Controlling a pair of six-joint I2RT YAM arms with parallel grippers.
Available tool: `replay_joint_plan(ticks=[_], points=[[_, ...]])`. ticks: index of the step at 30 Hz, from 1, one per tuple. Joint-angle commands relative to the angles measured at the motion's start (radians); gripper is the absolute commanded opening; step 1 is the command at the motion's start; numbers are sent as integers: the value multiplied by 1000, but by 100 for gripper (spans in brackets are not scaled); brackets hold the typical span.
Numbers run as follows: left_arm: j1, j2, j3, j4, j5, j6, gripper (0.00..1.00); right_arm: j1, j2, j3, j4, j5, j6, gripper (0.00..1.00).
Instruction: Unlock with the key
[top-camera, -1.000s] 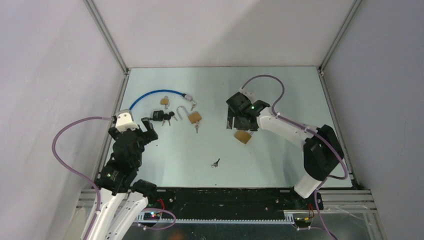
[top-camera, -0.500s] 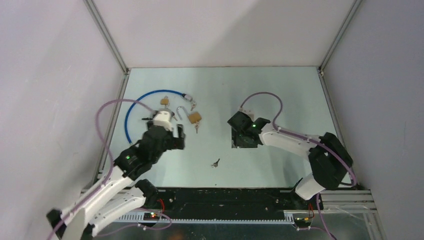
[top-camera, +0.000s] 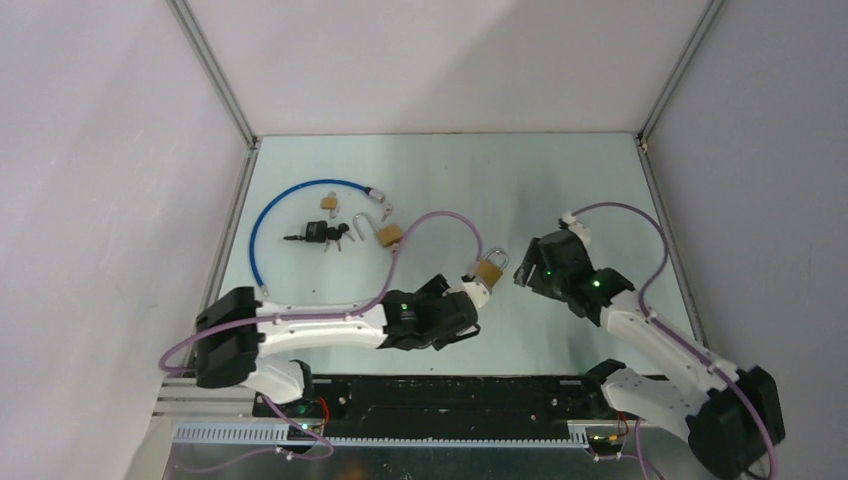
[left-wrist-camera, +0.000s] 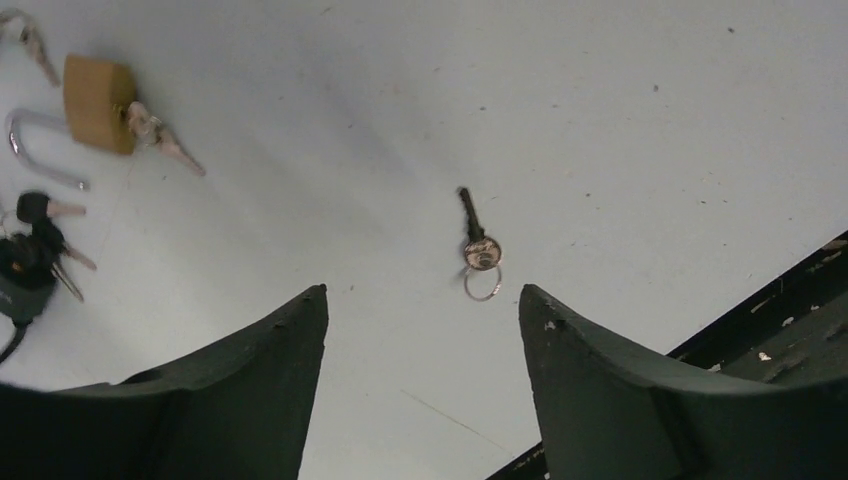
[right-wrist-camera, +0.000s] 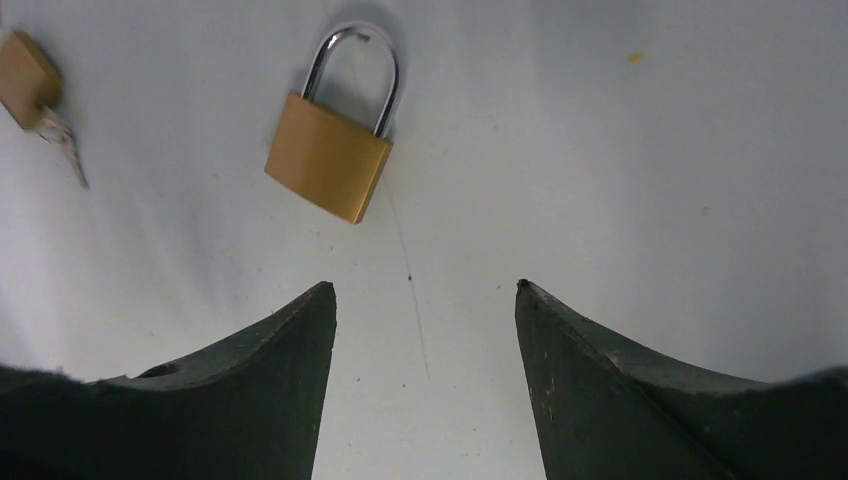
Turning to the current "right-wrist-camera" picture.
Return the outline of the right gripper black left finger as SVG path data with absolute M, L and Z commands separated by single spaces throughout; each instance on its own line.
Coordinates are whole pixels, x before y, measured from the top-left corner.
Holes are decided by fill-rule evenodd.
M 308 479 L 336 336 L 322 281 L 130 378 L 1 370 L 5 479 Z

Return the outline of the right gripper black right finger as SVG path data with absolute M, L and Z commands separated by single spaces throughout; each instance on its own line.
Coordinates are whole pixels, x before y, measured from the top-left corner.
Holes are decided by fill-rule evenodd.
M 697 367 L 517 285 L 517 339 L 550 479 L 843 479 L 847 370 L 776 383 Z

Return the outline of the large brass padlock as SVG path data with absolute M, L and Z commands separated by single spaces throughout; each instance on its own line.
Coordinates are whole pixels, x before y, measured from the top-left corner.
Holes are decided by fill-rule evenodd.
M 315 102 L 332 52 L 348 38 L 379 40 L 391 60 L 391 85 L 372 127 Z M 302 89 L 285 99 L 265 173 L 330 214 L 360 223 L 393 147 L 387 132 L 402 86 L 401 58 L 385 31 L 365 21 L 335 27 L 317 47 Z

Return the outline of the silver key pair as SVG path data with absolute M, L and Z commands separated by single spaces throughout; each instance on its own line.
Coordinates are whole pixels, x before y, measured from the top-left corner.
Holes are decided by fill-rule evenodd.
M 43 140 L 59 148 L 75 173 L 80 186 L 88 190 L 89 183 L 79 158 L 73 133 L 54 110 L 44 107 L 41 114 L 41 119 L 36 125 L 36 132 Z

